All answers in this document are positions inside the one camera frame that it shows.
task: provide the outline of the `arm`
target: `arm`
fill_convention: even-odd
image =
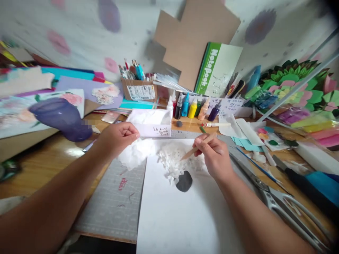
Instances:
[[[103,166],[138,137],[131,123],[108,126],[85,155],[0,217],[0,253],[56,252]]]
[[[227,145],[218,139],[202,143],[196,138],[210,175],[216,180],[235,219],[247,253],[316,253],[282,220],[272,213],[233,171]]]

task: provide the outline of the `paint bottle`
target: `paint bottle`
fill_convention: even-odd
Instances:
[[[191,106],[190,106],[190,111],[188,112],[188,118],[194,118],[195,116],[195,111],[197,111],[197,97],[194,98]]]
[[[204,103],[204,105],[200,109],[200,112],[198,115],[198,119],[200,121],[203,121],[205,119],[205,116],[207,114],[208,107],[209,107],[209,100],[210,100],[210,97],[207,98],[207,101]]]
[[[173,117],[173,102],[172,102],[172,96],[169,96],[169,99],[168,99],[168,103],[167,103],[166,109],[170,111],[170,117],[171,117],[171,119],[172,119],[172,117]]]
[[[253,75],[251,76],[249,83],[247,84],[246,92],[249,92],[251,89],[257,86],[259,79],[260,79],[260,72],[261,72],[261,65],[258,65],[257,67],[255,67],[255,71]]]
[[[176,91],[173,90],[172,94],[172,104],[173,104],[173,117],[176,116],[176,107],[177,107],[177,98],[176,98]]]
[[[175,119],[180,119],[181,117],[181,109],[183,107],[183,97],[182,97],[182,93],[179,94],[179,98],[177,101],[177,106],[176,106],[176,115],[175,115]]]
[[[190,106],[189,95],[190,93],[186,94],[185,101],[183,103],[183,110],[181,111],[182,116],[187,116],[188,114],[188,108]]]
[[[218,115],[219,111],[220,111],[220,107],[221,107],[221,102],[222,100],[219,101],[219,103],[217,105],[215,105],[215,107],[212,109],[210,115],[208,116],[208,121],[213,122],[214,119],[216,118],[216,116]]]
[[[201,109],[201,103],[202,103],[202,95],[199,96],[198,98],[198,103],[197,103],[197,110],[195,111],[194,116],[198,116],[200,109]]]

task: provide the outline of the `floor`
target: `floor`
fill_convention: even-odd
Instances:
[[[137,246],[135,244],[81,236],[76,243],[69,247],[67,254],[135,254],[136,248]]]

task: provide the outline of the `scissors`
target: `scissors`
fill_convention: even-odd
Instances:
[[[310,219],[326,236],[329,242],[331,242],[331,238],[329,237],[327,230],[323,227],[321,222],[309,210],[307,210],[306,207],[304,207],[291,195],[274,190],[273,188],[263,183],[255,174],[252,173],[252,171],[248,167],[245,166],[243,162],[241,162],[241,160],[239,160],[231,152],[229,154],[233,158],[233,160],[240,166],[241,170],[252,181],[255,187],[259,190],[260,195],[262,196],[262,201],[272,212],[276,212],[282,219],[293,226],[296,232],[298,232],[299,235],[306,241],[308,241],[315,249],[317,249],[321,253],[326,253],[330,251],[330,249],[324,243],[322,243],[298,218],[298,216],[292,211],[290,206],[287,205],[287,202],[293,202],[305,214],[307,214],[307,216],[310,217]]]

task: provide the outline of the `hand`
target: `hand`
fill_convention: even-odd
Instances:
[[[93,149],[99,154],[109,156],[109,159],[115,159],[139,137],[138,130],[130,122],[110,124],[102,131],[89,151]]]
[[[208,143],[202,142],[208,136],[209,134],[202,134],[194,140],[193,147],[199,148],[194,156],[197,157],[201,153],[205,155],[208,172],[216,181],[230,180],[235,173],[231,166],[227,145],[217,138]]]

